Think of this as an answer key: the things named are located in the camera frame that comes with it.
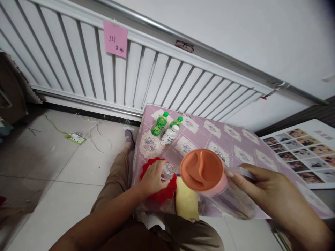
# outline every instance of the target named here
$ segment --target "foot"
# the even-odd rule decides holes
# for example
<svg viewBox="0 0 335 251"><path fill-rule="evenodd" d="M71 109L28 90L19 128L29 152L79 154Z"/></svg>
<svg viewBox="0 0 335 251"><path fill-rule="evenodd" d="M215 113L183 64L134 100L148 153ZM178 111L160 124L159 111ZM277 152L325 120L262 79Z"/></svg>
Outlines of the foot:
<svg viewBox="0 0 335 251"><path fill-rule="evenodd" d="M135 142L133 140L133 134L130 130L125 130L125 136L126 136L126 147L129 148L129 150L135 148Z"/></svg>

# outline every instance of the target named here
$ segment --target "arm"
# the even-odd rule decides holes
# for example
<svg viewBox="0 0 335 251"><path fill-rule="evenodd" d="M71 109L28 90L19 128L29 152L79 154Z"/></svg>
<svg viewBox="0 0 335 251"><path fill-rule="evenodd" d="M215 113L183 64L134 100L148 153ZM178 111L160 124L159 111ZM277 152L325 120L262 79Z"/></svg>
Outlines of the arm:
<svg viewBox="0 0 335 251"><path fill-rule="evenodd" d="M149 166L139 183L79 221L52 246L50 251L95 250L105 243L141 202L168 186L169 180L161 182L165 163L166 161L160 160Z"/></svg>
<svg viewBox="0 0 335 251"><path fill-rule="evenodd" d="M252 173L258 182L252 184L239 174L225 173L294 237L293 245L297 242L308 251L332 249L333 233L286 176L250 164L241 167Z"/></svg>

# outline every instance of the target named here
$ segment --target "green cable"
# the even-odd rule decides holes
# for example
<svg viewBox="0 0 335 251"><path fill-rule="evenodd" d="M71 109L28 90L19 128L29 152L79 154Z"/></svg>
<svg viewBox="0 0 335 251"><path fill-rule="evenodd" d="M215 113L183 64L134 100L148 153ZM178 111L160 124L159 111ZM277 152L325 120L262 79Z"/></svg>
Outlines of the green cable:
<svg viewBox="0 0 335 251"><path fill-rule="evenodd" d="M55 126L55 124L54 124L50 119L48 119L48 117L47 117L46 115L43 115L43 116L44 116L47 120L50 121L50 123L56 128L57 131L59 131L59 132L61 132L61 133L64 133L64 134L67 134L66 132L62 132L62 131L58 130L57 127Z"/></svg>

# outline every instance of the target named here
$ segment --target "fingernail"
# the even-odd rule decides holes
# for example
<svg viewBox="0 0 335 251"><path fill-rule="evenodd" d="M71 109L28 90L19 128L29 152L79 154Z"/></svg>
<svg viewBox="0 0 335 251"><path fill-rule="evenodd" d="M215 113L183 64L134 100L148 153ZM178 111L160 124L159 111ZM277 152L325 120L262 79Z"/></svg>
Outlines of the fingernail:
<svg viewBox="0 0 335 251"><path fill-rule="evenodd" d="M229 170L226 170L224 173L225 173L229 178L234 177L234 174L233 174L231 171L229 171Z"/></svg>

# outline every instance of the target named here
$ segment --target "person's left hand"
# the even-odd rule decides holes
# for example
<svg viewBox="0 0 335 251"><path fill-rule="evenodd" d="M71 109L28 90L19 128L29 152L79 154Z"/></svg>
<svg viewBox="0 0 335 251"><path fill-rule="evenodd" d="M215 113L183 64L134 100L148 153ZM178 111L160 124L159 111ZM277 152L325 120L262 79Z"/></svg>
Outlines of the person's left hand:
<svg viewBox="0 0 335 251"><path fill-rule="evenodd" d="M156 160L145 172L142 180L139 182L141 189L148 195L159 192L166 188L170 180L161 181L161 174L166 160Z"/></svg>

